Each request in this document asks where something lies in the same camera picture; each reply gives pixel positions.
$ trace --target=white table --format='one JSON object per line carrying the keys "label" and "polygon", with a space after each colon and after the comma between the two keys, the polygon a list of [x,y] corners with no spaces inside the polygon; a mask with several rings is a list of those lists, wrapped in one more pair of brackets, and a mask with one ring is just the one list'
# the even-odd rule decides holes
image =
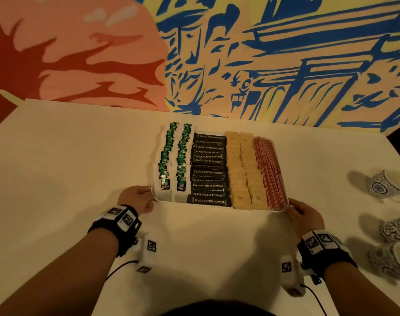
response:
{"label": "white table", "polygon": [[[400,204],[377,201],[349,181],[400,169],[383,135],[37,100],[0,125],[0,303],[76,243],[124,187],[151,182],[159,128],[174,121],[271,138],[288,196],[317,208],[365,275],[400,305],[400,283],[374,275],[361,250],[377,244],[370,237],[377,220],[400,215]],[[279,256],[294,253],[297,242],[284,213],[161,203],[142,221],[141,230],[160,240],[155,268],[146,275],[122,268],[94,315],[157,315],[208,297],[278,316],[322,315],[311,293],[293,298],[280,287]],[[306,283],[337,315],[325,285]]]}

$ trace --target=painted wall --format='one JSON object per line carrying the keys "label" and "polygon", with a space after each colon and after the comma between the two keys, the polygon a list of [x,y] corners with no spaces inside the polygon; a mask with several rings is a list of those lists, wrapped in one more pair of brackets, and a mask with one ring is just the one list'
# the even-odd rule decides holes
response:
{"label": "painted wall", "polygon": [[0,0],[24,98],[390,133],[400,0]]}

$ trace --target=hand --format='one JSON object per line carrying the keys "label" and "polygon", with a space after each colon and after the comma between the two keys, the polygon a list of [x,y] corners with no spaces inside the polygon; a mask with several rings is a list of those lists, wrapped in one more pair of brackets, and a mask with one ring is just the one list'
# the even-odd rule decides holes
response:
{"label": "hand", "polygon": [[117,204],[134,207],[140,216],[153,211],[153,195],[150,186],[132,186],[121,192]]}
{"label": "hand", "polygon": [[285,210],[299,238],[312,230],[325,229],[323,217],[316,209],[293,198],[289,198],[289,204]]}

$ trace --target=wrist tracker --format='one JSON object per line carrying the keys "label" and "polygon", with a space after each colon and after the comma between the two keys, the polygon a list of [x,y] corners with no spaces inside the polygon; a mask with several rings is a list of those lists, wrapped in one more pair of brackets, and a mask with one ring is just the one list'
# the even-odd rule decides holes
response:
{"label": "wrist tracker", "polygon": [[117,257],[124,256],[128,249],[137,244],[136,234],[141,222],[137,211],[129,205],[115,205],[103,212],[92,224],[88,233],[96,228],[105,228],[111,231],[118,239]]}
{"label": "wrist tracker", "polygon": [[302,256],[304,269],[312,269],[324,279],[324,274],[330,265],[337,262],[347,262],[358,268],[350,256],[349,249],[333,234],[326,230],[314,230],[302,236],[297,245]]}

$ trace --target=mug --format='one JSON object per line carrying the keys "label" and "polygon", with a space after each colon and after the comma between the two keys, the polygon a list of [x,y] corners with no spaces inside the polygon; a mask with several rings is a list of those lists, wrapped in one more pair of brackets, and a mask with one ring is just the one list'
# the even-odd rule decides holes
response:
{"label": "mug", "polygon": [[387,278],[400,280],[400,242],[390,242],[368,252],[372,266]]}
{"label": "mug", "polygon": [[380,234],[386,242],[400,241],[400,217],[388,221],[380,226]]}
{"label": "mug", "polygon": [[367,179],[366,188],[377,198],[392,197],[400,202],[400,170],[383,170]]}

